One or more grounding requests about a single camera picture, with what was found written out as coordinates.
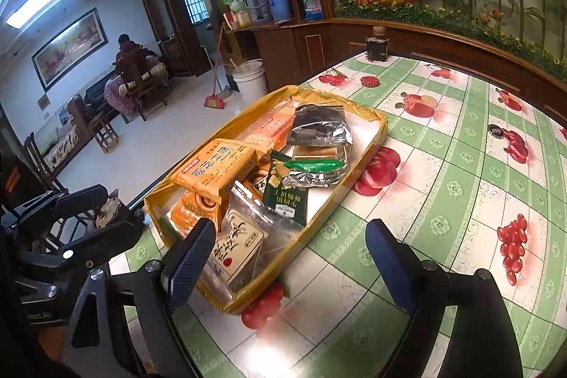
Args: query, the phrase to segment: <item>table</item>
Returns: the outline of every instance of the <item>table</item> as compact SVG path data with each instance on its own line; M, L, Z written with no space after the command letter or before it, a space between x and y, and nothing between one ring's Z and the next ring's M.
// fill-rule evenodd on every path
M388 113L384 145L400 155L398 176L375 197L349 193L281 275L286 297L259 332L239 316L221 314L195 290L174 323L201 373L378 374L409 321L393 304L364 243L366 222L382 218L420 259L434 259L447 271L490 270L514 325L524 375L537 376L567 337L567 131L492 84L427 62L393 56L371 63L360 54L334 69L347 77L343 84L315 76L301 86ZM380 85L362 86L367 76L378 77ZM396 107L404 103L404 92L435 99L434 115ZM508 141L493 137L489 124L520 135L528 151L525 164L504 151ZM528 242L511 286L496 229L518 214L528 220ZM136 270L166 250L151 227L127 252L129 267ZM455 313L454 306L446 309L424 376L440 368Z
M118 134L114 131L103 112L94 116L87 128L105 154L111 147L118 144Z

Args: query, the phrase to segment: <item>fluorescent light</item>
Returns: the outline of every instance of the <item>fluorescent light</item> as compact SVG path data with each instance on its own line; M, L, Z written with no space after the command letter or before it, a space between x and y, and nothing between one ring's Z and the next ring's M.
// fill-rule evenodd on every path
M50 1L51 0L27 0L24 5L8 17L6 23L19 29Z

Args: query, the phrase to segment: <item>green foliage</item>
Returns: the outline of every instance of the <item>green foliage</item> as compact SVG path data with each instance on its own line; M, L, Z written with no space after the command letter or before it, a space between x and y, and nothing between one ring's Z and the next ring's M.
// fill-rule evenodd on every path
M421 8L412 4L399 4L390 7L376 2L363 7L358 5L355 0L348 0L341 4L340 10L345 17L410 23L480 40L480 42L523 58L560 81L567 83L567 67L559 58L554 57L546 50L540 49L533 42L527 43L520 38L498 33L496 29L490 26L470 23L467 15L458 9L448 11L439 8L434 10L428 6Z

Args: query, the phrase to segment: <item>wooden stool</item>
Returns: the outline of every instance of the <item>wooden stool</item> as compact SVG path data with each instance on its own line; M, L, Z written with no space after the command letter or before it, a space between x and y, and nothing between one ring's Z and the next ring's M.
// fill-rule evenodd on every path
M111 147L118 144L118 134L102 112L89 122L89 130L105 154Z

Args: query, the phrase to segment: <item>framed landscape painting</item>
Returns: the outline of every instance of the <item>framed landscape painting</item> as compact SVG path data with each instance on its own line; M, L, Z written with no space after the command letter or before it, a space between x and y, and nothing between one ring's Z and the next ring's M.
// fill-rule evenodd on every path
M44 90L107 43L96 8L76 19L32 56Z

